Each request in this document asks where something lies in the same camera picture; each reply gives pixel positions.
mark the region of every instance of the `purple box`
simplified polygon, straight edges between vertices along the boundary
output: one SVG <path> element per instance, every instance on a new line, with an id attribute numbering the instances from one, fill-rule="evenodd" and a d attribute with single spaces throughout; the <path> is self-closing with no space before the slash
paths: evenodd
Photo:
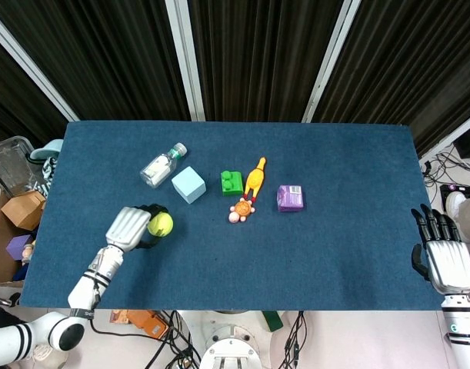
<path id="1" fill-rule="evenodd" d="M 302 186 L 282 185 L 278 189 L 279 211 L 301 211 L 303 210 Z"/>
<path id="2" fill-rule="evenodd" d="M 18 236 L 11 239 L 5 250 L 11 255 L 14 260 L 22 259 L 22 251 L 25 249 L 26 244 L 31 244 L 33 237 L 30 234 Z"/>

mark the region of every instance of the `white robotic arm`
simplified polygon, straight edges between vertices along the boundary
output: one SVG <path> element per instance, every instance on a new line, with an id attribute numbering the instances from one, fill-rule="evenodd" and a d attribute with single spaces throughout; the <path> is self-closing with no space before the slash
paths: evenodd
<path id="1" fill-rule="evenodd" d="M 421 208 L 424 217 L 412 210 L 423 243 L 412 250 L 412 267 L 445 296 L 442 311 L 458 369 L 470 369 L 470 254 L 448 216 Z M 423 248 L 429 268 L 421 262 Z"/>
<path id="2" fill-rule="evenodd" d="M 106 233 L 108 246 L 98 251 L 71 294 L 70 316 L 52 312 L 36 321 L 0 328 L 0 366 L 29 356 L 37 344 L 49 344 L 60 351 L 77 346 L 88 319 L 108 284 L 122 265 L 123 254 L 136 248 L 154 213 L 148 208 L 123 208 Z"/>

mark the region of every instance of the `tennis ball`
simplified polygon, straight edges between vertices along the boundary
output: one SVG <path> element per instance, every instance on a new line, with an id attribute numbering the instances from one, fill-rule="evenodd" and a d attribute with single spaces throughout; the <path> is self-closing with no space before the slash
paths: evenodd
<path id="1" fill-rule="evenodd" d="M 148 231 L 153 236 L 164 237 L 173 229 L 173 219 L 168 213 L 160 212 L 148 224 Z"/>

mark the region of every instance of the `purple juice box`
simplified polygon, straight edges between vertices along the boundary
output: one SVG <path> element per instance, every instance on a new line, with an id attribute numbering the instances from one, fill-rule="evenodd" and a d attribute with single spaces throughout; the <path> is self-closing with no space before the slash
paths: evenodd
<path id="1" fill-rule="evenodd" d="M 278 189 L 279 211 L 301 211 L 303 210 L 302 186 L 282 185 Z"/>

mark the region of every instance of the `yellow rubber chicken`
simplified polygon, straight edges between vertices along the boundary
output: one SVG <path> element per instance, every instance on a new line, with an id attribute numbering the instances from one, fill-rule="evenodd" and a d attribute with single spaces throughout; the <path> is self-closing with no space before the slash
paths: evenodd
<path id="1" fill-rule="evenodd" d="M 246 198 L 248 197 L 248 193 L 252 189 L 253 190 L 252 203 L 255 203 L 255 199 L 257 198 L 258 191 L 260 190 L 260 187 L 262 186 L 262 182 L 264 181 L 265 162 L 266 160 L 264 157 L 260 158 L 260 160 L 258 161 L 257 168 L 251 171 L 247 177 L 247 183 L 245 185 L 245 193 L 243 194 L 243 197 L 246 200 Z"/>

